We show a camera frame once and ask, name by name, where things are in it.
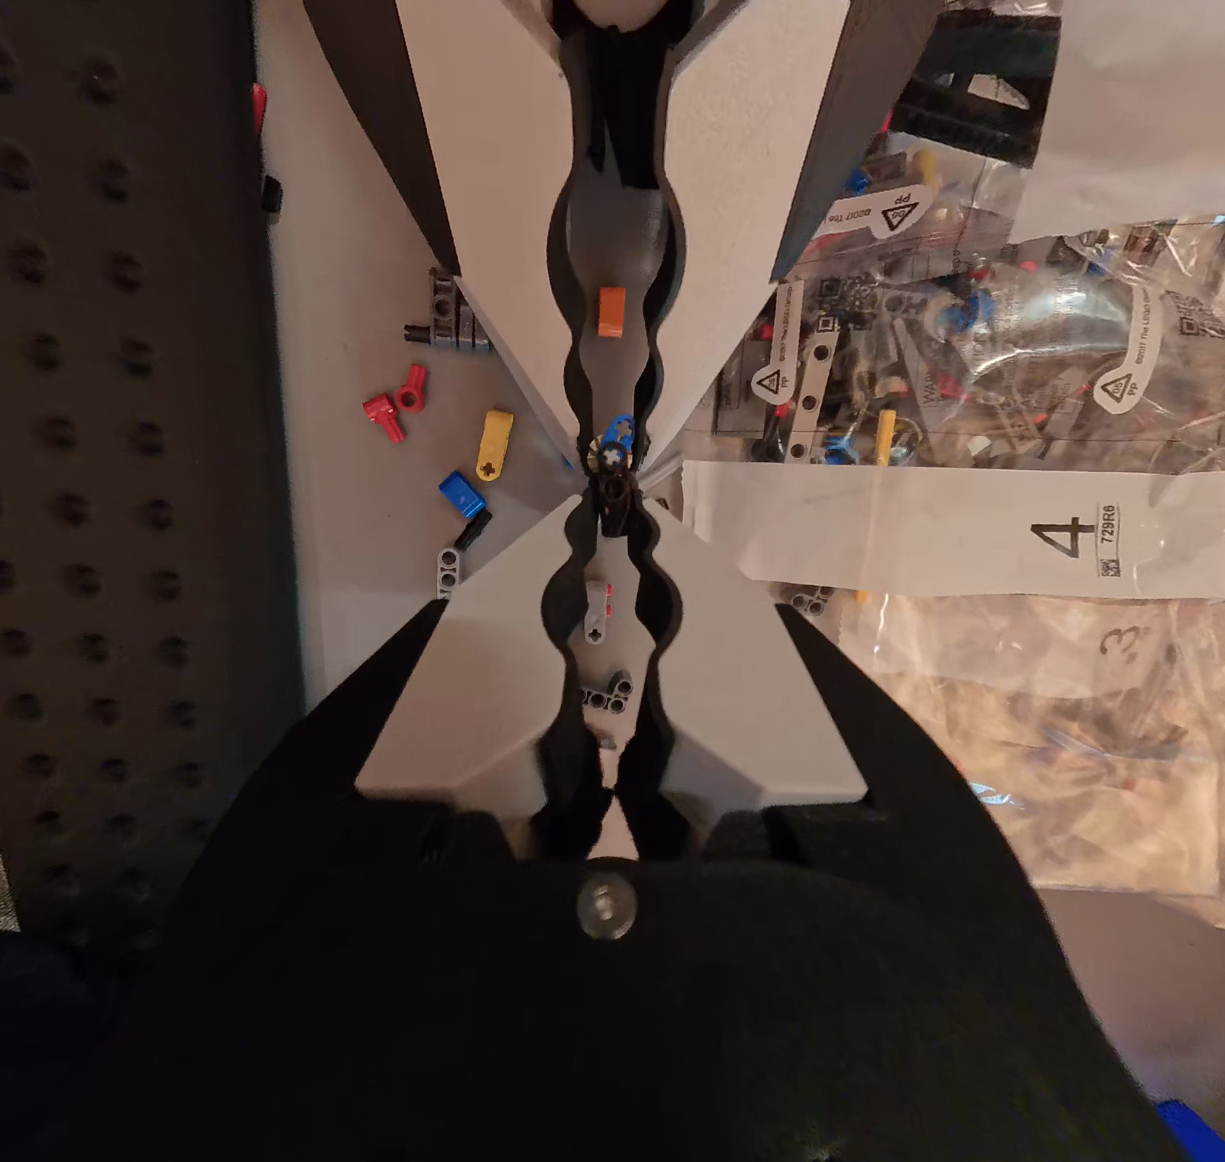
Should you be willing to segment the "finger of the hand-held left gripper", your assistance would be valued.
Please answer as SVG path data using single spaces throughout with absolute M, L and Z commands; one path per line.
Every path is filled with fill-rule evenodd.
M 677 273 L 654 331 L 662 386 L 645 418 L 649 466 L 773 294 L 848 10 L 850 0 L 717 0 L 668 67 L 660 157 Z
M 572 174 L 572 93 L 552 0 L 393 0 L 456 253 L 457 283 L 545 432 L 576 454 L 574 335 L 546 267 Z

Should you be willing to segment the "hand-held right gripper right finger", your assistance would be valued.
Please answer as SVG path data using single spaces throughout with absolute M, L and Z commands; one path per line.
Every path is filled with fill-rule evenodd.
M 628 803 L 857 803 L 865 781 L 768 592 L 653 502 L 627 524 L 651 641 Z

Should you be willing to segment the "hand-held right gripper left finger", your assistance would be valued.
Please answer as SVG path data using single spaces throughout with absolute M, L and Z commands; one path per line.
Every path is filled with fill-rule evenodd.
M 496 818 L 512 849 L 589 853 L 589 730 L 572 637 L 589 496 L 571 496 L 460 584 L 355 786 Z

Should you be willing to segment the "black lego gear frame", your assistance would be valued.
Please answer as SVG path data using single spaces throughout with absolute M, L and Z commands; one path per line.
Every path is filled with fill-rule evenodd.
M 631 414 L 610 420 L 604 432 L 591 439 L 586 470 L 591 480 L 600 532 L 606 539 L 624 536 L 636 489 L 634 447 L 636 423 Z

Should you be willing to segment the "yellow lego pin connector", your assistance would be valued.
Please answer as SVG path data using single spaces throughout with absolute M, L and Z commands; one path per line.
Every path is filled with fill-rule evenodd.
M 486 410 L 478 444 L 475 473 L 482 484 L 500 477 L 509 448 L 513 417 L 509 412 Z

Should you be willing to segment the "grey lego connector assembly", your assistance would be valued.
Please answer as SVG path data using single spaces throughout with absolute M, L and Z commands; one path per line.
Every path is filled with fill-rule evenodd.
M 430 316 L 425 324 L 404 324 L 403 338 L 405 343 L 466 356 L 486 356 L 492 350 L 487 332 L 453 275 L 437 267 L 430 268 Z

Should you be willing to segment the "clear lego parts bag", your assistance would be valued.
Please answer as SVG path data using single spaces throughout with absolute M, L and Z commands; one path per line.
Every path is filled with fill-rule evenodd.
M 1222 213 L 1007 241 L 1026 172 L 909 134 L 791 278 L 822 377 L 683 521 L 757 581 L 1222 600 Z
M 1223 212 L 1223 0 L 945 0 L 1059 16 L 1011 242 Z
M 926 730 L 1034 886 L 1222 898 L 1220 600 L 769 592 Z

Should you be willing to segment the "black dimpled mat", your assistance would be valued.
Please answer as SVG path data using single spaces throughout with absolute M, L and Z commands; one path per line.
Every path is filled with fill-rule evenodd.
M 143 956 L 301 704 L 250 0 L 2 0 L 2 857 Z

